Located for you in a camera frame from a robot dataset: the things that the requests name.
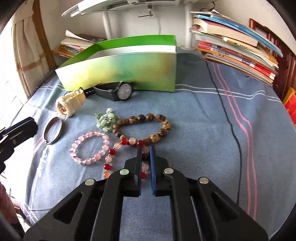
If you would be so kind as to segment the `silver metal bangle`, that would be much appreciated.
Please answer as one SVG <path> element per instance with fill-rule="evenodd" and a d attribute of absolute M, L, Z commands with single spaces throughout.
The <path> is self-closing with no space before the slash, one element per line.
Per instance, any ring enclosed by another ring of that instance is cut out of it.
<path fill-rule="evenodd" d="M 43 132 L 43 140 L 46 145 L 52 145 L 60 138 L 64 129 L 64 122 L 59 117 L 52 118 Z"/>

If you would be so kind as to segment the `cream white wrist watch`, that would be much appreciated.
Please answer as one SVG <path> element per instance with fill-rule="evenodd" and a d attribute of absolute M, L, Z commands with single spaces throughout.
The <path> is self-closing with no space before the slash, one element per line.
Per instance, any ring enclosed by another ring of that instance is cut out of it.
<path fill-rule="evenodd" d="M 82 89 L 60 96 L 55 103 L 56 110 L 62 116 L 71 117 L 85 103 L 86 95 Z"/>

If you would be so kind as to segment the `black wrist watch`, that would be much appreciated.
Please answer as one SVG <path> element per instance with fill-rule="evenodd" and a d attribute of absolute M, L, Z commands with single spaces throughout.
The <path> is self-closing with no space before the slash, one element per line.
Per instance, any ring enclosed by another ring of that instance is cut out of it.
<path fill-rule="evenodd" d="M 110 82 L 105 84 L 98 84 L 83 90 L 86 97 L 93 94 L 111 101 L 126 101 L 131 98 L 133 94 L 133 83 L 131 81 Z"/>

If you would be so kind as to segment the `beige curtain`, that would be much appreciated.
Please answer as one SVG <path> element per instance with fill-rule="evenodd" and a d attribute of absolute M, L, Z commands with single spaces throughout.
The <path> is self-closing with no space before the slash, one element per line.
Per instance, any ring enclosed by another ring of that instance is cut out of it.
<path fill-rule="evenodd" d="M 57 67 L 46 37 L 39 1 L 25 1 L 12 17 L 16 70 L 24 93 L 31 97 L 45 76 Z"/>

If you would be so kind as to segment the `left stack of books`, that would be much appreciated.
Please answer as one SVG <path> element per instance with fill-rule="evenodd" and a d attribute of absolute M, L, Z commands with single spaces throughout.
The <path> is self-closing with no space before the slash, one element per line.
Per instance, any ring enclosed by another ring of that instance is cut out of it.
<path fill-rule="evenodd" d="M 106 41 L 106 38 L 95 37 L 85 34 L 74 34 L 69 30 L 65 31 L 66 38 L 63 39 L 58 47 L 52 52 L 53 54 L 59 55 L 65 58 L 72 58 L 84 51 L 88 47 Z"/>

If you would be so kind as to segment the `stack of books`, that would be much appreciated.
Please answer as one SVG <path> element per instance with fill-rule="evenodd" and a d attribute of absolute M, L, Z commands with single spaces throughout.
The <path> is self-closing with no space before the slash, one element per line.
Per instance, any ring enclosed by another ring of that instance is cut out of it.
<path fill-rule="evenodd" d="M 59 55 L 65 58 L 72 58 L 84 51 L 88 47 L 106 41 L 106 38 L 95 37 L 85 34 L 74 34 L 69 30 L 65 31 L 66 38 L 63 39 L 58 47 L 52 52 L 53 54 Z"/>
<path fill-rule="evenodd" d="M 283 53 L 271 37 L 221 15 L 215 10 L 192 11 L 191 33 L 207 61 L 225 64 L 272 86 Z"/>

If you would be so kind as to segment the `green cardboard box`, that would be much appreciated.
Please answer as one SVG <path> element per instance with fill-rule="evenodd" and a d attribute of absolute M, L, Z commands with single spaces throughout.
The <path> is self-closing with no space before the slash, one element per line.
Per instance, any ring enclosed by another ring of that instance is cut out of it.
<path fill-rule="evenodd" d="M 63 63 L 56 74 L 67 91 L 131 81 L 136 90 L 175 90 L 174 35 L 142 35 L 95 43 Z"/>

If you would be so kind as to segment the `red yellow gift bag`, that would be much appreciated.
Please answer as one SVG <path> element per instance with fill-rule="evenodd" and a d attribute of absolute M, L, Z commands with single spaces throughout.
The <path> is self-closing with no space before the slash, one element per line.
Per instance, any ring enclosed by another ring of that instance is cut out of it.
<path fill-rule="evenodd" d="M 283 105 L 287 109 L 294 126 L 296 126 L 296 95 L 295 90 L 292 87 L 288 89 L 288 92 L 283 99 Z"/>

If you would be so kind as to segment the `right stack of books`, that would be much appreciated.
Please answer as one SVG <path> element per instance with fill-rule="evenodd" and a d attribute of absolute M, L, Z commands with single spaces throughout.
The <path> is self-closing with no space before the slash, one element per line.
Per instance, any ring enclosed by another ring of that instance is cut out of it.
<path fill-rule="evenodd" d="M 272 86 L 283 53 L 271 37 L 221 15 L 215 10 L 192 11 L 191 33 L 207 61 L 225 64 Z"/>

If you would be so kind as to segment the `white bed desk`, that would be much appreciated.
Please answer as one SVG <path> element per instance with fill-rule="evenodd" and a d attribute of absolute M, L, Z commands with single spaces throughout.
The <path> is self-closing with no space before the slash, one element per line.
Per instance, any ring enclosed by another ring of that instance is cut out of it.
<path fill-rule="evenodd" d="M 196 1 L 81 1 L 63 18 L 102 14 L 107 39 L 136 35 L 174 35 L 184 50 L 193 48 L 193 4 Z"/>

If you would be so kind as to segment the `dark wooden headboard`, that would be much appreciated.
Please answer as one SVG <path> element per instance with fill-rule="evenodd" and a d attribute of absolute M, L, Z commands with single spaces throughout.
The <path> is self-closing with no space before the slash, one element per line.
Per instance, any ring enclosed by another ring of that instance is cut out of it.
<path fill-rule="evenodd" d="M 283 53 L 283 57 L 281 58 L 278 54 L 273 52 L 273 56 L 279 66 L 278 75 L 273 83 L 273 89 L 278 97 L 284 100 L 289 88 L 292 87 L 295 89 L 295 54 L 278 35 L 254 19 L 249 19 L 249 27 L 267 37 L 267 39 L 279 47 Z"/>

